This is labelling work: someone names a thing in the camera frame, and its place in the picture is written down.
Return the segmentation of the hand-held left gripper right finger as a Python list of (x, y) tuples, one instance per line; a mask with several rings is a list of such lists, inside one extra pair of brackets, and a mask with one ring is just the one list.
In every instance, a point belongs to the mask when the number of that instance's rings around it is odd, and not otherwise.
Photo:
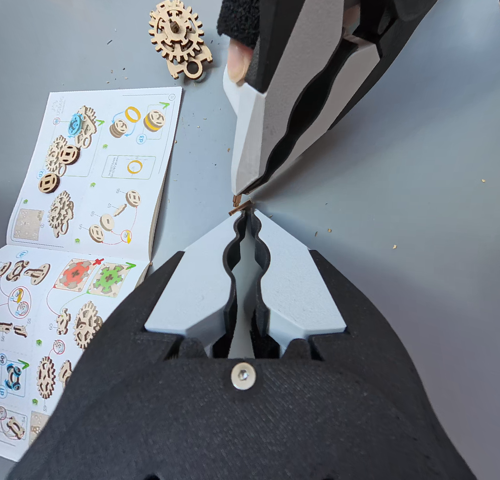
[(255, 284), (251, 339), (255, 358), (279, 358), (294, 339), (346, 329), (309, 249), (258, 210), (252, 210)]

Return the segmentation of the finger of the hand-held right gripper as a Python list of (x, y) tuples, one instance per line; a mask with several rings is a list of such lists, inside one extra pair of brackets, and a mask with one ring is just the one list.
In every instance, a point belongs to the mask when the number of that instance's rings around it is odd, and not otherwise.
[(292, 30), (266, 91), (257, 91), (248, 83), (249, 68), (244, 79), (233, 83), (226, 65), (223, 88), (236, 113), (231, 165), (234, 195), (254, 191), (252, 184), (263, 176), (273, 148), (286, 134), (295, 105), (306, 87), (327, 66), (344, 38), (345, 10), (339, 16), (342, 30), (338, 42), (334, 41), (333, 29), (320, 35), (317, 22), (306, 18), (307, 15), (320, 15), (322, 20), (328, 1), (333, 0), (305, 0), (298, 27)]
[(295, 105), (286, 134), (273, 148), (252, 190), (283, 171), (328, 130), (378, 62), (375, 44), (355, 36), (342, 38), (327, 66)]

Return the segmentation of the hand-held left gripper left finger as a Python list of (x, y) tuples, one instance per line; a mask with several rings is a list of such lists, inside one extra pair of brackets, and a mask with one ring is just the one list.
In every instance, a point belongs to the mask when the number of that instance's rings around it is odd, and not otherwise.
[(247, 213), (237, 212), (185, 249), (147, 331), (197, 338), (214, 358), (228, 357), (237, 316), (233, 268), (246, 226)]

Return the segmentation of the illustrated instruction booklet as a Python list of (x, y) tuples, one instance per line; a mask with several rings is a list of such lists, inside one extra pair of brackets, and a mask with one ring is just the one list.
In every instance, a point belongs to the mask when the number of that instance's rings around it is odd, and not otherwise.
[(1, 248), (1, 456), (18, 461), (143, 280), (182, 90), (51, 93)]

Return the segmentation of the wooden gear assembly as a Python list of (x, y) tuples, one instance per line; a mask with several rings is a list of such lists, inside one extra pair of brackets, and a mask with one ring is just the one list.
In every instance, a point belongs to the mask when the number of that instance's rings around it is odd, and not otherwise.
[(155, 50), (166, 59), (167, 67), (174, 79), (183, 72), (186, 77), (197, 80), (203, 73), (203, 61), (211, 62), (212, 55), (202, 36), (202, 22), (191, 7), (180, 0), (165, 0), (150, 13), (151, 42)]

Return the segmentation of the person's right hand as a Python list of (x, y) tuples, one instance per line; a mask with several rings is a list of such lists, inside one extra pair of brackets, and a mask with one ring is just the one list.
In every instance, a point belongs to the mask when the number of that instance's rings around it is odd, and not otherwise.
[(253, 49), (235, 39), (230, 39), (228, 46), (228, 77), (233, 83), (238, 83), (247, 74), (253, 56)]

